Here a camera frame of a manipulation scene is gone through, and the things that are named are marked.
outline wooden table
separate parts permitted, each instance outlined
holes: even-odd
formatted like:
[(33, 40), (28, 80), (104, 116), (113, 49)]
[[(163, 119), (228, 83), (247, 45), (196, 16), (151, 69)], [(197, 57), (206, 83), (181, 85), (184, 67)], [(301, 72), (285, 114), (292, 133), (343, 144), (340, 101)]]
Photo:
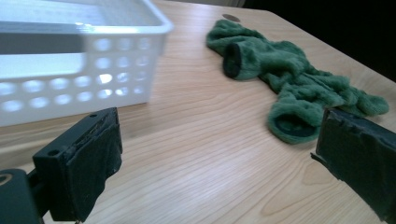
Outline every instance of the wooden table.
[[(265, 121), (276, 95), (223, 75), (205, 35), (223, 14), (270, 40), (300, 46), (317, 68), (385, 97), (370, 118), (396, 132), (396, 84), (268, 11), (157, 0), (175, 24), (148, 104), (119, 108), (123, 164), (86, 223), (380, 223), (344, 182), (290, 146)], [(0, 168), (33, 169), (32, 155), (85, 115), (0, 129)], [(49, 214), (46, 223), (52, 223)]]

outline green cloth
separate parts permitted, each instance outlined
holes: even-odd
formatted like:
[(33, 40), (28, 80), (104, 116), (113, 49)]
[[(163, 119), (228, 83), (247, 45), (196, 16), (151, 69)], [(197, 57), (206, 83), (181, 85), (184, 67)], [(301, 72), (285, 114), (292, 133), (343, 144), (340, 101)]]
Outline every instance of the green cloth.
[(316, 69), (289, 41), (269, 41), (238, 23), (219, 20), (207, 34), (206, 45), (223, 57), (227, 77), (258, 77), (277, 93), (267, 125), (284, 142), (316, 139), (324, 108), (337, 107), (360, 117), (389, 111), (385, 99), (351, 87), (347, 77)]

